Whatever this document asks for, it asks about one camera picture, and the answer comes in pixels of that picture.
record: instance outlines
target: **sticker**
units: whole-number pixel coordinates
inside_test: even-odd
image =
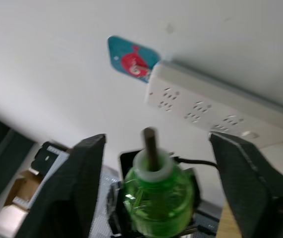
[[[160,60],[155,51],[117,36],[108,38],[108,47],[117,71],[148,83],[152,68]]]

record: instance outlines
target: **wooden surface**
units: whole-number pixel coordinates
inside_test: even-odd
[[[241,233],[227,203],[222,211],[216,238],[241,238]]]

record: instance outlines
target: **white wall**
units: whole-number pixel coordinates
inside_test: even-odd
[[[106,133],[115,169],[150,125],[162,147],[213,160],[206,132],[145,106],[146,85],[111,68],[110,35],[283,103],[281,0],[0,0],[0,118],[68,146]],[[204,198],[221,205],[216,172],[198,168]]]

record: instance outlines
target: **plastic bottle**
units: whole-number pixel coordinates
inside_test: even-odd
[[[145,236],[170,238],[182,232],[193,215],[194,191],[189,175],[165,151],[158,151],[160,169],[148,170],[140,151],[124,180],[124,204],[135,229]]]

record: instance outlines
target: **white power strip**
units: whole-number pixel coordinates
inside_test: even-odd
[[[150,75],[146,102],[192,125],[240,136],[259,148],[283,142],[283,108],[167,62]]]

